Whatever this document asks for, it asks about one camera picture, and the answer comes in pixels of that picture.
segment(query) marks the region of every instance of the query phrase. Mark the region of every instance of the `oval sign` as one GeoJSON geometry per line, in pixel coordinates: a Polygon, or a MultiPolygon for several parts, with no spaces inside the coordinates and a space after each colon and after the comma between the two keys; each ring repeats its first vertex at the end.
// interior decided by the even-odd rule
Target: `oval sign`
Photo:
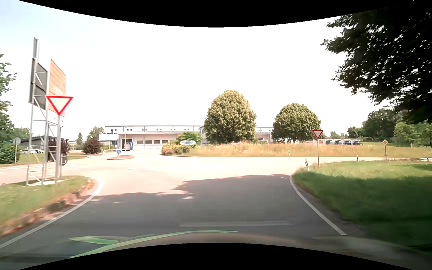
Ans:
{"type": "Polygon", "coordinates": [[[180,141],[179,144],[180,145],[195,145],[196,142],[195,141],[186,141],[186,140],[184,140],[184,141],[180,141]]]}

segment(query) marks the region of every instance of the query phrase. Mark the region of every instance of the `parked car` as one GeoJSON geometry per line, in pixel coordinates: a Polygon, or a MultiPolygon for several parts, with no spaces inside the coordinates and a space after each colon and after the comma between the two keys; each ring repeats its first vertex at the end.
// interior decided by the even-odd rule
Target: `parked car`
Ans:
{"type": "Polygon", "coordinates": [[[21,150],[21,154],[36,154],[37,152],[35,150],[29,150],[29,149],[24,149],[21,150]]]}

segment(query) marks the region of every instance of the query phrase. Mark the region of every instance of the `red and white triangular sign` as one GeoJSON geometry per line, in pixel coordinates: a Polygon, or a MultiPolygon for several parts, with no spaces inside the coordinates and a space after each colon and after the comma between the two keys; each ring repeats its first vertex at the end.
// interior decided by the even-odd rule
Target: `red and white triangular sign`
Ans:
{"type": "Polygon", "coordinates": [[[312,133],[316,136],[316,139],[319,139],[321,137],[321,134],[323,134],[322,130],[313,130],[312,133]]]}
{"type": "Polygon", "coordinates": [[[66,106],[68,106],[69,102],[73,99],[72,96],[63,95],[46,95],[46,98],[58,115],[63,113],[66,106]]]}

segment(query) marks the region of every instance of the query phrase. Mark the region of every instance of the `warehouse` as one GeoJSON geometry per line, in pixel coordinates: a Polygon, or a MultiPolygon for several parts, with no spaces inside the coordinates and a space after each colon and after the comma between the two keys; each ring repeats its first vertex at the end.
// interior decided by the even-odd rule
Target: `warehouse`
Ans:
{"type": "MultiPolygon", "coordinates": [[[[256,127],[259,140],[273,142],[271,138],[272,127],[256,127]]],[[[99,134],[99,142],[104,145],[113,145],[117,149],[161,148],[185,131],[200,132],[203,145],[207,144],[206,132],[202,125],[113,125],[105,126],[105,133],[99,134]]]]}

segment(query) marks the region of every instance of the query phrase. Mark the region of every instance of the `road edge line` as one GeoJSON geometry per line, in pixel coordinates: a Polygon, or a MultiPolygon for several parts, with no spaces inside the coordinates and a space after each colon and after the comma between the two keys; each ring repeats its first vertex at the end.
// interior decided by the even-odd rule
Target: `road edge line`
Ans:
{"type": "Polygon", "coordinates": [[[333,227],[334,230],[336,230],[340,235],[342,236],[347,236],[347,234],[339,229],[338,226],[336,226],[336,224],[334,224],[331,220],[329,220],[326,216],[324,216],[318,209],[316,209],[316,207],[314,207],[304,196],[303,194],[301,194],[301,192],[297,189],[296,185],[293,182],[292,179],[292,175],[289,176],[289,182],[291,183],[291,186],[294,188],[294,190],[296,191],[296,193],[299,195],[299,197],[301,199],[303,199],[303,201],[314,211],[316,212],[316,214],[318,214],[318,216],[320,216],[327,224],[329,224],[329,226],[333,227]]]}
{"type": "Polygon", "coordinates": [[[93,192],[93,193],[92,193],[92,194],[91,194],[91,195],[90,195],[86,200],[82,201],[81,203],[79,203],[79,204],[76,205],[75,207],[69,209],[68,211],[66,211],[66,212],[64,212],[64,213],[62,213],[62,214],[60,214],[59,216],[57,216],[57,217],[55,217],[55,218],[52,218],[51,220],[48,220],[48,221],[46,221],[45,223],[43,223],[43,224],[37,226],[36,228],[34,228],[34,229],[32,229],[32,230],[29,230],[29,231],[27,231],[27,232],[25,232],[25,233],[23,233],[23,234],[21,234],[21,235],[19,235],[19,236],[16,236],[16,237],[14,237],[14,238],[8,240],[7,242],[4,242],[4,243],[0,244],[0,249],[2,249],[2,248],[4,248],[4,247],[7,247],[7,246],[9,246],[10,244],[12,244],[12,243],[14,243],[14,242],[16,242],[16,241],[18,241],[18,240],[20,240],[20,239],[22,239],[22,238],[24,238],[24,237],[26,237],[26,236],[28,236],[28,235],[34,233],[34,232],[37,232],[37,231],[43,229],[44,227],[50,225],[51,223],[57,221],[57,220],[60,219],[60,218],[63,218],[63,217],[66,216],[67,214],[69,214],[69,213],[75,211],[76,209],[80,208],[81,206],[83,206],[83,205],[85,205],[87,202],[89,202],[91,199],[93,199],[94,196],[96,196],[96,195],[101,191],[101,188],[103,187],[103,182],[99,181],[99,179],[96,178],[96,177],[92,177],[92,176],[91,176],[91,178],[93,178],[94,180],[96,180],[96,181],[98,182],[98,187],[96,188],[96,190],[95,190],[95,191],[94,191],[94,192],[93,192]]]}

